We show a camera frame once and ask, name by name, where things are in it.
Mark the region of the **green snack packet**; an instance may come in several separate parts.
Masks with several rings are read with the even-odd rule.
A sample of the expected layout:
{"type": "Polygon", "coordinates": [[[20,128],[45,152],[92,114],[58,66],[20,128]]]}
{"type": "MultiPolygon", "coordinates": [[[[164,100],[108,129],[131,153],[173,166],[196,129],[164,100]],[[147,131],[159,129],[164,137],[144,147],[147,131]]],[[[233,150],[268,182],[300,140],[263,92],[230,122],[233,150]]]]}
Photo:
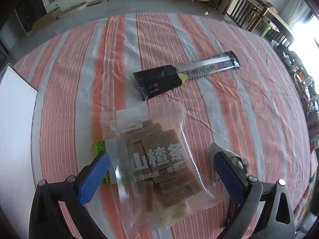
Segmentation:
{"type": "Polygon", "coordinates": [[[108,157],[106,153],[106,142],[104,140],[93,142],[94,158],[98,157],[97,173],[101,174],[103,171],[105,172],[100,184],[116,184],[115,171],[111,164],[110,157],[108,157]]]}

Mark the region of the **hawthorn strips clear bag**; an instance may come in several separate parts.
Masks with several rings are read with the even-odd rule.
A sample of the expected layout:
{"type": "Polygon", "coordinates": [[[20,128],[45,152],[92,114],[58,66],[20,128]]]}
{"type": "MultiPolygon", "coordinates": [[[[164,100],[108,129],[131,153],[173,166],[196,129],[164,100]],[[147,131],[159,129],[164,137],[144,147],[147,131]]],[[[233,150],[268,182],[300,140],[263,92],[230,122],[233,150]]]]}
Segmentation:
{"type": "Polygon", "coordinates": [[[185,120],[181,103],[100,114],[128,230],[170,227],[222,201],[222,193],[195,164],[185,120]]]}

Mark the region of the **cardboard box on floor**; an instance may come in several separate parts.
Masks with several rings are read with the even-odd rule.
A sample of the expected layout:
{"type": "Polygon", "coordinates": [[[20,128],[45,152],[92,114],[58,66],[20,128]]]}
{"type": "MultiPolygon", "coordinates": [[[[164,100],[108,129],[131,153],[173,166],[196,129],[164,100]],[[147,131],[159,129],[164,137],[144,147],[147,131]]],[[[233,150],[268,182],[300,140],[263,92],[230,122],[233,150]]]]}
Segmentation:
{"type": "Polygon", "coordinates": [[[47,27],[51,23],[55,22],[58,19],[58,15],[61,13],[61,8],[55,8],[52,11],[48,12],[44,16],[42,16],[39,20],[37,20],[32,25],[33,34],[39,32],[41,29],[47,27]]]}

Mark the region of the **striped pink grey tablecloth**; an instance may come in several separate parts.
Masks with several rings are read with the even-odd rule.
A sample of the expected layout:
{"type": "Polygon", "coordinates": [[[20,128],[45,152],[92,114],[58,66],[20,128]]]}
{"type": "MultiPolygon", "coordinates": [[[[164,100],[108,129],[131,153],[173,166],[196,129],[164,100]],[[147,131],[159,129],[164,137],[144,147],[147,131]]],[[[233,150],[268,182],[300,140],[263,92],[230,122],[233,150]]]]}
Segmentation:
{"type": "Polygon", "coordinates": [[[31,183],[64,180],[93,156],[101,126],[119,110],[178,104],[200,173],[213,177],[208,145],[249,160],[266,182],[286,180],[294,207],[309,181],[310,146],[297,91],[260,37],[216,20],[139,13],[73,28],[15,64],[38,92],[32,122],[31,183]],[[237,70],[214,74],[143,101],[134,72],[233,51],[237,70]]]}

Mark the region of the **long black snack packet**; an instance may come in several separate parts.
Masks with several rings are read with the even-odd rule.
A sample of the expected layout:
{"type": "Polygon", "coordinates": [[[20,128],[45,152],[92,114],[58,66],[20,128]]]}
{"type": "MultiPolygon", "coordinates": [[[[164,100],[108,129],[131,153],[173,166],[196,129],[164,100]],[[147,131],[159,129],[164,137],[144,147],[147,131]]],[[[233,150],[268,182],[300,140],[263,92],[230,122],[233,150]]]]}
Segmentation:
{"type": "Polygon", "coordinates": [[[186,81],[194,81],[211,74],[238,69],[241,65],[232,51],[197,61],[169,64],[134,72],[134,79],[144,101],[171,91],[186,81]]]}

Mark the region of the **dark wooden side table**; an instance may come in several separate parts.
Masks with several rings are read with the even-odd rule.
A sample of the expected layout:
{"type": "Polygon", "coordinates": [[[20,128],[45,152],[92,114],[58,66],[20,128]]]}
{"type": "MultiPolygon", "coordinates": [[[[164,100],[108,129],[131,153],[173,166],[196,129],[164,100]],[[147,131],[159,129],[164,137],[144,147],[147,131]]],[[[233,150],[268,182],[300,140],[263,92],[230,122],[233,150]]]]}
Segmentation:
{"type": "Polygon", "coordinates": [[[262,0],[230,0],[225,14],[247,31],[263,28],[266,36],[287,48],[295,40],[289,25],[262,0]]]}

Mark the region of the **dark chocolate bar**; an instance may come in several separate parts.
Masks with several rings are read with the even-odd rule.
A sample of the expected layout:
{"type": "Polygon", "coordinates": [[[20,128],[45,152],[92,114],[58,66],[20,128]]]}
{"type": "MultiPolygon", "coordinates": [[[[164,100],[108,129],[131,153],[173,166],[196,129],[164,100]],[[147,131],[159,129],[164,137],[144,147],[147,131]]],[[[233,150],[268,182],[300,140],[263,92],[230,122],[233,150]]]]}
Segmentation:
{"type": "Polygon", "coordinates": [[[232,199],[226,200],[223,204],[223,219],[220,225],[221,228],[225,228],[230,221],[235,217],[239,210],[240,205],[235,203],[232,199]]]}

